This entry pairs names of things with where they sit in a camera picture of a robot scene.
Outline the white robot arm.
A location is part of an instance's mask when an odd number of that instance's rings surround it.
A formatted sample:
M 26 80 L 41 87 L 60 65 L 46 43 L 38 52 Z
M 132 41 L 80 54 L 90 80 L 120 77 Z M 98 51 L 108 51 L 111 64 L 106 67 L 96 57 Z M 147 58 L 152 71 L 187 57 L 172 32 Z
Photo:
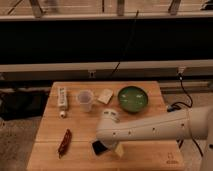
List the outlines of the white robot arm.
M 106 109 L 96 129 L 96 137 L 107 148 L 121 141 L 204 139 L 206 146 L 200 171 L 213 171 L 213 106 L 119 122 L 115 110 Z

